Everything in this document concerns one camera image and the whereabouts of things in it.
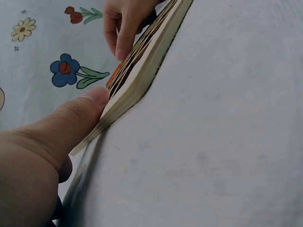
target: finger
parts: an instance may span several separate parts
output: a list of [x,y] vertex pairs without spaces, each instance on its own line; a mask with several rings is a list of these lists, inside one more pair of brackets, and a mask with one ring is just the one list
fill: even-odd
[[63,162],[59,173],[59,183],[63,183],[70,178],[72,172],[72,163],[70,157],[67,157],[66,160]]
[[57,205],[55,212],[53,213],[52,220],[58,220],[63,214],[63,206],[60,197],[57,197]]
[[57,171],[78,145],[96,126],[108,102],[104,87],[94,87],[82,97],[59,106],[49,116],[23,127],[27,141],[40,149],[31,149],[51,163]]
[[115,55],[117,43],[117,26],[118,18],[121,15],[110,11],[105,11],[103,16],[103,33],[110,48],[110,51]]
[[131,50],[141,19],[136,14],[122,14],[122,23],[116,44],[116,58],[123,61]]

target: flower print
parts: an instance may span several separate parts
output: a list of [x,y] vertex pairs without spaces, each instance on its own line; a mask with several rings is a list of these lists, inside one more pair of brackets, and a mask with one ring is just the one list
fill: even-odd
[[61,55],[60,61],[53,62],[50,70],[54,74],[52,83],[56,87],[64,87],[67,84],[73,85],[77,82],[77,76],[82,77],[77,83],[77,89],[84,89],[110,74],[109,72],[98,72],[80,66],[79,63],[72,59],[67,53]]
[[36,21],[31,20],[29,17],[24,21],[19,21],[18,25],[13,26],[14,31],[11,33],[11,36],[13,36],[12,41],[15,42],[19,40],[19,42],[22,42],[25,36],[31,36],[32,31],[34,31],[36,28],[34,25],[35,23]]
[[80,23],[84,17],[87,17],[86,20],[83,22],[84,24],[87,24],[93,20],[103,18],[102,12],[95,8],[91,8],[91,11],[80,7],[81,12],[76,12],[75,8],[72,6],[69,6],[65,9],[65,14],[69,14],[71,18],[72,24],[78,24]]
[[5,102],[5,95],[3,90],[0,88],[0,111],[2,110]]
[[72,59],[69,54],[62,54],[60,61],[51,64],[51,72],[54,73],[52,83],[56,87],[64,87],[65,85],[73,85],[77,82],[76,73],[80,69],[79,63]]
[[71,14],[71,23],[72,24],[78,24],[83,20],[83,16],[81,13],[74,12]]
[[67,8],[65,9],[65,12],[64,12],[64,13],[66,13],[66,14],[72,14],[73,12],[75,12],[75,8],[69,6],[69,7],[67,7]]

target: hand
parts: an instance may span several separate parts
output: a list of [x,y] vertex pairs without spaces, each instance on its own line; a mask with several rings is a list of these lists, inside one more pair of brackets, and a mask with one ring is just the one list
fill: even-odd
[[130,52],[136,34],[155,20],[155,7],[163,1],[165,0],[106,0],[104,36],[111,52],[119,61],[123,61]]
[[62,213],[58,183],[70,151],[97,124],[108,90],[95,87],[31,125],[0,132],[0,226],[53,226]]

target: book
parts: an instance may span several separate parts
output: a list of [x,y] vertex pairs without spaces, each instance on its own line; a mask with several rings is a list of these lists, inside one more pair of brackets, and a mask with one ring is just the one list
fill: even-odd
[[132,108],[148,91],[193,0],[169,0],[143,32],[106,87],[109,102],[92,132],[72,151],[77,155],[100,133]]

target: white fabric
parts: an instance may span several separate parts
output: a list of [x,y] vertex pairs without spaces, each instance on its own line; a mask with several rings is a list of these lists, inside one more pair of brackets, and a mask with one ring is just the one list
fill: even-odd
[[[68,6],[102,1],[3,1],[1,130],[84,92],[52,85],[62,53],[116,68],[102,19],[73,25]],[[303,226],[302,12],[299,0],[194,0],[146,96],[72,159],[61,226]],[[36,29],[13,43],[27,17]]]

